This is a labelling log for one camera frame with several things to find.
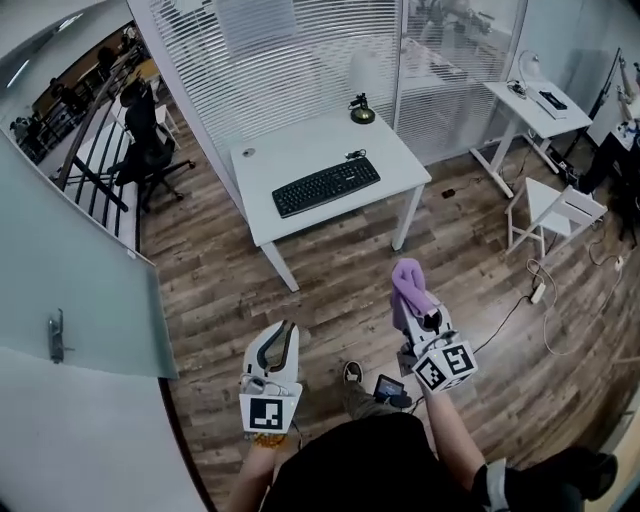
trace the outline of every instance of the shoe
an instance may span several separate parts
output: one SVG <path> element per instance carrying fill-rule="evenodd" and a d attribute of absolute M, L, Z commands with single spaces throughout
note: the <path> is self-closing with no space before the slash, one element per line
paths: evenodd
<path fill-rule="evenodd" d="M 618 459 L 615 455 L 599 453 L 597 464 L 588 469 L 589 480 L 585 489 L 580 489 L 582 497 L 589 501 L 602 498 L 613 486 L 618 475 Z"/>
<path fill-rule="evenodd" d="M 360 363 L 355 361 L 349 361 L 344 365 L 344 372 L 342 373 L 342 378 L 344 379 L 344 383 L 347 382 L 355 382 L 356 384 L 362 384 L 362 376 L 364 372 L 362 371 L 362 366 Z"/>

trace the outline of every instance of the desk leg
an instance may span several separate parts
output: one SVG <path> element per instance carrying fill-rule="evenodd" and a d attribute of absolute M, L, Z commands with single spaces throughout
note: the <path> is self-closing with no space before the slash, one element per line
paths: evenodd
<path fill-rule="evenodd" d="M 393 234 L 393 241 L 391 242 L 391 247 L 393 247 L 394 251 L 399 251 L 402 248 L 402 244 L 404 244 L 404 239 L 407 236 L 407 231 L 409 231 L 413 214 L 416 212 L 423 190 L 424 185 L 420 185 L 405 193 L 405 201 L 402 205 L 400 215 L 398 215 L 398 227 L 396 227 L 396 231 Z"/>
<path fill-rule="evenodd" d="M 504 160 L 504 157 L 509 150 L 509 146 L 511 146 L 511 142 L 513 141 L 513 137 L 516 134 L 516 130 L 518 129 L 519 124 L 519 119 L 513 116 L 511 118 L 511 121 L 509 121 L 509 126 L 507 126 L 507 130 L 502 136 L 502 141 L 500 141 L 500 145 L 498 146 L 496 154 L 493 156 L 491 163 L 487 162 L 486 158 L 483 157 L 477 149 L 471 150 L 471 154 L 476 157 L 478 162 L 480 162 L 482 167 L 485 168 L 485 170 L 489 173 L 489 176 L 493 178 L 493 180 L 498 184 L 498 186 L 502 189 L 502 191 L 508 198 L 513 197 L 513 192 L 509 188 L 509 185 L 505 183 L 505 181 L 498 173 L 500 172 L 502 161 Z"/>
<path fill-rule="evenodd" d="M 264 252 L 264 255 L 267 257 L 267 259 L 271 262 L 273 267 L 276 269 L 276 272 L 280 274 L 280 277 L 286 283 L 289 289 L 292 292 L 297 292 L 300 289 L 298 287 L 298 283 L 296 283 L 296 280 L 294 279 L 293 274 L 289 270 L 289 267 L 287 267 L 287 264 L 282 259 L 282 256 L 280 256 L 280 252 L 278 252 L 278 249 L 273 244 L 273 242 L 269 242 L 268 244 L 261 245 L 260 249 L 262 249 L 262 252 Z"/>
<path fill-rule="evenodd" d="M 178 128 L 178 125 L 176 124 L 176 122 L 173 120 L 173 117 L 169 113 L 169 109 L 167 109 L 167 118 L 169 119 L 169 121 L 171 121 L 171 126 L 173 126 L 173 131 L 176 133 L 180 133 L 180 129 Z"/>
<path fill-rule="evenodd" d="M 551 145 L 551 139 L 544 139 L 538 146 L 526 133 L 524 134 L 524 138 L 529 144 L 531 144 L 531 147 L 536 153 L 538 153 L 538 156 L 544 160 L 544 163 L 546 163 L 555 174 L 558 174 L 559 171 L 556 164 L 554 164 L 553 160 L 547 156 L 547 149 L 549 149 L 549 146 Z"/>

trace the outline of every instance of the office chair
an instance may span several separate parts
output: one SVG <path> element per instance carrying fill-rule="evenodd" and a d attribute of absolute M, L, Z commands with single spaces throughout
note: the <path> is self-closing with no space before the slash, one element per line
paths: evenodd
<path fill-rule="evenodd" d="M 169 185 L 166 177 L 185 165 L 193 169 L 196 164 L 192 160 L 171 163 L 176 143 L 166 133 L 166 129 L 158 126 L 156 122 L 151 86 L 136 80 L 122 91 L 120 101 L 123 106 L 128 107 L 125 125 L 135 142 L 127 149 L 124 160 L 107 172 L 118 173 L 115 180 L 117 186 L 131 182 L 140 185 L 140 206 L 145 212 L 149 212 L 149 199 L 160 184 L 164 185 L 177 201 L 182 201 L 184 195 Z M 158 130 L 165 134 L 164 142 L 160 140 Z"/>

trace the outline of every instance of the door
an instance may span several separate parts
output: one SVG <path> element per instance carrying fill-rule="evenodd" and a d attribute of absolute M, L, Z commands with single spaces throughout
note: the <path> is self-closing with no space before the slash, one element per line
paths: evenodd
<path fill-rule="evenodd" d="M 481 146 L 526 0 L 405 0 L 395 129 L 425 165 Z"/>
<path fill-rule="evenodd" d="M 154 266 L 82 212 L 0 132 L 0 345 L 64 363 L 175 377 Z"/>

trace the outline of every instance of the black keyboard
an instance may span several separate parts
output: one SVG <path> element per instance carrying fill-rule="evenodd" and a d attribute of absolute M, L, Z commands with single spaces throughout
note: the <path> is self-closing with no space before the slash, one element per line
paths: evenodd
<path fill-rule="evenodd" d="M 366 157 L 315 172 L 272 192 L 283 219 L 351 194 L 380 181 Z"/>

